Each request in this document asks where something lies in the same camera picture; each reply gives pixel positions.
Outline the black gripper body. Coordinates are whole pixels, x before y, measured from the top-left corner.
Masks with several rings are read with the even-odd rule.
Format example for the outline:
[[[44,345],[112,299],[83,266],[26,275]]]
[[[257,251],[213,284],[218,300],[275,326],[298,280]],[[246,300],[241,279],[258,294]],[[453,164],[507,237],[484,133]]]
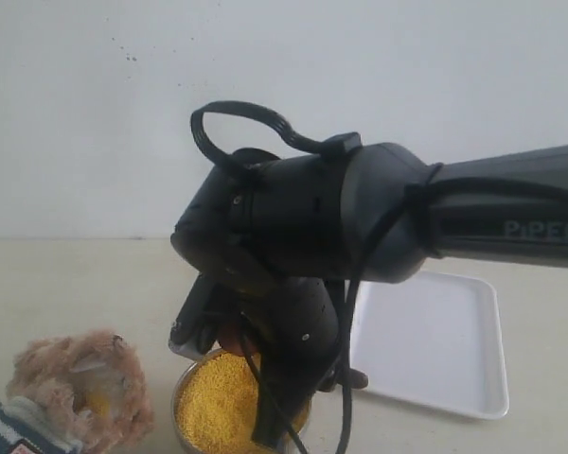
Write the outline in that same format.
[[[288,277],[238,288],[240,347],[258,384],[253,442],[300,442],[293,420],[318,392],[348,386],[348,300],[341,279]]]

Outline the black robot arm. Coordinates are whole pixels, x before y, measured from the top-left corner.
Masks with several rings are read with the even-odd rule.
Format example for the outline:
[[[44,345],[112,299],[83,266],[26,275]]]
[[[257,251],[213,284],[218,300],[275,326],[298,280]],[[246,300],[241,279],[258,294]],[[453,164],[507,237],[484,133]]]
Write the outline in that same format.
[[[212,169],[171,235],[199,275],[169,342],[198,358],[240,324],[261,354],[252,438],[271,449],[315,393],[348,383],[362,281],[402,282],[429,257],[568,268],[568,145],[448,165],[396,144],[232,159],[254,181]]]

